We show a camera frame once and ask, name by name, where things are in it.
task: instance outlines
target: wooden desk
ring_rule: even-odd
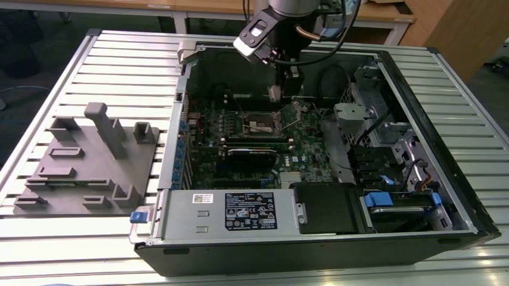
[[[255,1],[251,1],[251,13],[253,12]],[[175,0],[175,10],[188,12],[208,12],[224,14],[243,14],[241,0]],[[391,4],[376,4],[367,2],[360,6],[358,20],[380,22],[412,23],[415,17],[403,15]]]
[[[244,19],[240,0],[12,0],[0,1],[0,8],[172,17],[179,34],[188,32],[188,18]],[[391,4],[368,2],[360,7],[355,27],[388,30],[379,43],[396,45],[414,21],[414,16],[400,14]]]
[[[255,2],[251,1],[251,13]],[[243,20],[241,0],[175,0],[173,17],[176,23],[187,18],[217,18],[225,20]],[[358,13],[355,27],[390,30],[383,34],[380,42],[384,45],[398,45],[408,25],[415,21],[412,15],[403,15],[392,4],[362,5]]]
[[[16,2],[129,9],[171,9],[176,0],[17,0]]]
[[[467,82],[509,36],[509,1],[406,0],[406,4],[418,21],[402,45],[436,48]]]

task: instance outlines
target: cable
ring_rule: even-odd
[[[351,77],[350,77],[350,74],[347,72],[347,70],[342,67],[342,65],[339,63],[334,63],[331,64],[330,66],[322,68],[318,72],[316,72],[316,77],[315,77],[315,82],[314,82],[314,88],[315,88],[315,98],[316,99],[320,99],[320,94],[322,94],[322,83],[323,83],[323,78],[324,78],[324,75],[327,74],[327,71],[336,68],[338,70],[340,70],[344,75],[346,75],[346,78],[347,78],[347,81],[348,81],[348,87],[351,86]]]
[[[332,114],[334,114],[334,110],[327,109],[327,110],[323,112],[322,117],[319,118],[319,123],[322,123],[322,121],[323,121],[323,119],[324,119],[324,115],[327,114],[327,112],[332,112]]]
[[[285,128],[288,128],[291,125],[293,125],[295,123],[297,123],[300,120],[295,120],[293,122],[291,122],[288,125],[285,125],[279,131],[283,131]]]
[[[245,24],[248,24],[249,21],[249,5],[251,5],[251,0],[247,0],[247,8],[245,8],[245,0],[241,0],[241,10],[244,13],[244,19],[245,19]]]
[[[428,182],[431,181],[431,174],[428,173],[428,171],[426,170],[426,168],[422,168],[422,172],[426,174],[426,180],[423,180],[420,186],[419,186],[419,191],[422,192],[423,191],[423,187],[428,184]]]
[[[416,163],[419,163],[420,161],[423,161],[422,158],[416,158],[416,159],[411,162],[411,164],[410,164],[410,166],[408,166],[408,168],[407,168],[407,171],[406,171],[406,175],[404,175],[403,182],[402,182],[402,184],[400,184],[399,192],[403,192],[403,191],[406,190],[406,184],[407,184],[407,180],[408,180],[410,175],[411,175],[411,170],[412,170],[412,168],[415,167]]]
[[[235,104],[236,104],[236,107],[239,108],[239,111],[240,111],[240,113],[241,113],[241,116],[245,116],[245,113],[244,113],[244,111],[241,110],[240,104],[239,104],[239,102],[236,101],[236,98],[235,98],[233,94],[231,95],[231,97],[232,97],[232,100],[233,100],[233,102],[235,102]]]
[[[299,67],[299,66],[308,66],[309,64],[319,63],[320,61],[324,61],[326,59],[332,57],[335,55],[335,53],[338,52],[338,50],[340,49],[340,46],[343,46],[346,35],[347,35],[347,33],[352,27],[352,23],[356,20],[358,11],[360,9],[360,3],[362,3],[362,0],[356,0],[355,10],[354,10],[354,13],[351,16],[348,27],[343,30],[343,34],[340,35],[339,41],[338,41],[334,49],[328,52],[327,55],[324,55],[322,58],[318,58],[318,59],[309,60],[309,61],[281,61],[281,60],[275,58],[272,60],[272,62],[281,65],[281,66],[297,66]]]
[[[344,24],[347,22],[347,7],[346,7],[346,0],[340,0],[340,28],[336,29],[336,32],[331,36],[320,36],[315,33],[311,33],[305,31],[300,25],[295,26],[295,31],[303,36],[304,38],[308,38],[311,41],[316,42],[326,42],[326,41],[334,41],[336,37],[340,35],[340,32],[344,29]]]
[[[327,152],[324,152],[324,154],[326,154],[326,156],[327,156],[327,158],[328,158],[328,161],[332,162],[335,165],[338,165],[340,168],[347,169],[347,170],[350,170],[350,171],[355,171],[354,169],[351,169],[351,168],[348,168],[348,167],[344,167],[344,166],[342,166],[340,164],[335,163],[334,160],[332,160],[332,158],[331,158],[331,155],[330,155]]]
[[[340,15],[340,28],[336,30],[336,32],[331,36],[322,37],[320,40],[319,40],[320,42],[335,40],[335,38],[340,35],[340,32],[344,30],[344,25],[347,23],[347,5],[346,5],[346,0],[340,0],[340,12],[342,12],[342,15]]]
[[[372,130],[379,127],[379,125],[383,123],[383,121],[387,119],[390,115],[390,110],[387,109],[387,111],[383,112],[383,114],[379,116],[379,118],[376,119],[376,121],[371,124],[370,128],[366,129],[364,133],[362,133],[360,137],[356,139],[355,141],[355,146],[359,145],[359,143],[362,142],[362,139],[364,139],[367,137],[367,135],[372,132]]]
[[[247,0],[247,23],[251,22],[251,0]]]
[[[21,86],[13,86],[12,88],[5,88],[5,89],[0,90],[0,92],[5,92],[5,91],[9,91],[9,90],[16,89],[16,88],[38,88],[38,89],[44,89],[46,91],[50,91],[50,89],[48,89],[42,86],[21,85]]]
[[[316,105],[312,103],[312,107],[314,107],[314,109],[315,109],[315,111],[316,111],[316,113],[318,113],[318,116],[322,116],[322,114],[319,113],[319,110],[318,110],[318,108],[316,108]]]

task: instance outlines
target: metal workbench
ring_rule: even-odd
[[[423,109],[494,219],[502,237],[480,247],[443,253],[411,266],[239,276],[160,277],[137,258],[126,217],[18,218],[13,202],[37,167],[54,116],[76,116],[89,101],[104,102],[122,126],[136,121],[167,132],[183,39],[229,37],[101,31],[85,36],[13,154],[0,172],[0,285],[506,285],[509,281],[509,140],[439,54],[424,48],[344,45],[391,53]],[[153,158],[145,204],[156,196],[165,136]],[[138,227],[148,233],[148,225]]]

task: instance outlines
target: black plastic cover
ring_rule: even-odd
[[[307,223],[300,234],[363,234],[367,232],[359,198],[362,189],[350,183],[293,183],[295,202],[303,204]]]

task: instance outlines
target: warning label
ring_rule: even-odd
[[[224,205],[228,231],[277,229],[272,192],[225,194]]]

